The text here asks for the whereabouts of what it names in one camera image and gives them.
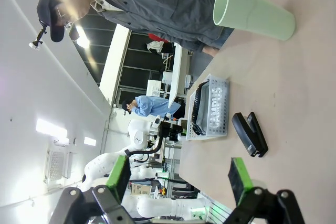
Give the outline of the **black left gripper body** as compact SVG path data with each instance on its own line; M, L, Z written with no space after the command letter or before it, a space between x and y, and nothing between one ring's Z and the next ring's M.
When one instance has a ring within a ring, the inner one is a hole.
M170 141L177 141L179 134L179 126L169 122L162 121L159 125L158 137L159 140L169 138Z

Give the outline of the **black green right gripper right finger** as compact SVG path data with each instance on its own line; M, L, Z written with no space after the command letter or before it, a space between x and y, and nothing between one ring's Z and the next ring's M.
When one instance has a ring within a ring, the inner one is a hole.
M305 223L294 193L288 189L276 194L255 186L241 157L231 158L228 178L236 208L224 223Z

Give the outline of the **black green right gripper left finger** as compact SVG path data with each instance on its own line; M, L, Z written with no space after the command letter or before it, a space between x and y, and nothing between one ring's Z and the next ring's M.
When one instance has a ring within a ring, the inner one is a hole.
M130 176L129 158L119 156L104 185L85 192L75 187L65 188L49 222L88 223L97 217L102 223L134 223L121 205Z

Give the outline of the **person's hand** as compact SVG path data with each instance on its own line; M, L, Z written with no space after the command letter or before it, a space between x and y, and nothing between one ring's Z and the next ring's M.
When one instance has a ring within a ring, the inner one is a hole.
M204 46L202 49L202 52L212 57L215 57L217 53L219 52L219 49L211 47L211 46Z

